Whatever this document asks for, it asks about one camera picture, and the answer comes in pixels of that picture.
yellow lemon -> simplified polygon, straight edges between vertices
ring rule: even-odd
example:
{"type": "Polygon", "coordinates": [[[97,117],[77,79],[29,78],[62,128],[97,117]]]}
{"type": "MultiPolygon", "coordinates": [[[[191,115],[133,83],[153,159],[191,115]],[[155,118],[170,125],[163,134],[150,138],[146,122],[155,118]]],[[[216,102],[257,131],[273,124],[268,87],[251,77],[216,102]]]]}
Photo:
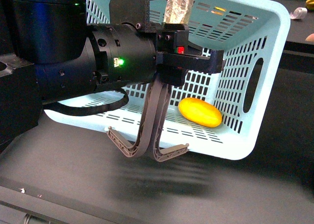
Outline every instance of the yellow lemon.
{"type": "Polygon", "coordinates": [[[197,98],[180,101],[179,111],[186,119],[205,127],[217,127],[222,121],[222,115],[216,107],[197,98]]]}

screw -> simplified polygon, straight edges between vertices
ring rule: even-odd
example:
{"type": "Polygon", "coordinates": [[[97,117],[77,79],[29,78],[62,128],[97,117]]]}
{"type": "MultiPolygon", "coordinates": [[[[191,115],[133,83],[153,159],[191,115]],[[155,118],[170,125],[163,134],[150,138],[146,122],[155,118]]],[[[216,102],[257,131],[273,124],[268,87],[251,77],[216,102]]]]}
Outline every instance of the screw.
{"type": "Polygon", "coordinates": [[[63,70],[59,70],[59,75],[60,76],[64,76],[65,75],[64,71],[63,70]]]}
{"type": "Polygon", "coordinates": [[[106,46],[106,41],[105,41],[105,39],[99,39],[99,40],[97,40],[97,43],[98,43],[98,45],[100,46],[100,47],[104,47],[104,46],[106,46]]]}
{"type": "Polygon", "coordinates": [[[135,26],[135,28],[136,28],[136,29],[141,29],[141,28],[142,28],[141,23],[137,23],[136,26],[135,26]]]}

